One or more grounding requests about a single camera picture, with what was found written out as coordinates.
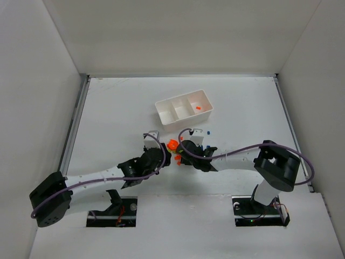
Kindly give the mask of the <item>large orange round lego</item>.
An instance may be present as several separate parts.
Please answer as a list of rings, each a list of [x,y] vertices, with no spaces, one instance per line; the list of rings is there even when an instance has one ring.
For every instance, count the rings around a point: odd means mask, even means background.
[[[170,139],[170,141],[167,143],[167,149],[168,151],[175,153],[178,145],[179,145],[179,142],[177,140]]]

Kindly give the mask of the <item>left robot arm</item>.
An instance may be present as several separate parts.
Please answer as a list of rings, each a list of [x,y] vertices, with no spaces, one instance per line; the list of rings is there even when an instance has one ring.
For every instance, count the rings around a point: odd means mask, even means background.
[[[113,212],[122,203],[119,190],[141,184],[170,163],[171,153],[165,147],[146,148],[140,157],[104,171],[79,176],[51,173],[29,195],[31,218],[44,228],[77,212]]]

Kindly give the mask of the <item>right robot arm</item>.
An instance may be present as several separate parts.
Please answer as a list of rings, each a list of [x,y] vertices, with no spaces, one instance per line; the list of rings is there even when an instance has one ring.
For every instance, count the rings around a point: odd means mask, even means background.
[[[182,141],[176,148],[181,163],[191,165],[202,172],[225,170],[256,171],[263,181],[252,193],[252,200],[269,206],[281,192],[292,192],[298,174],[300,159],[290,151],[274,147],[273,141],[265,140],[259,150],[245,150],[230,155],[217,147],[202,149],[191,140]]]

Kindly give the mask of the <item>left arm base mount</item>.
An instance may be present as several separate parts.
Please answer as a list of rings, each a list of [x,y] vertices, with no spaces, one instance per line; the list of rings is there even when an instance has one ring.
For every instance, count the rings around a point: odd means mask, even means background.
[[[110,205],[102,210],[88,212],[86,227],[136,227],[137,196],[120,196],[117,190],[108,190]]]

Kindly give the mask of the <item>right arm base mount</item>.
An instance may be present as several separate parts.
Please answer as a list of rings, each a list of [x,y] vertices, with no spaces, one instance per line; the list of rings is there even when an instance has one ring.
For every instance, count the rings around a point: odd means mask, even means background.
[[[233,213],[236,227],[287,227],[290,215],[278,196],[264,206],[250,196],[233,196]]]

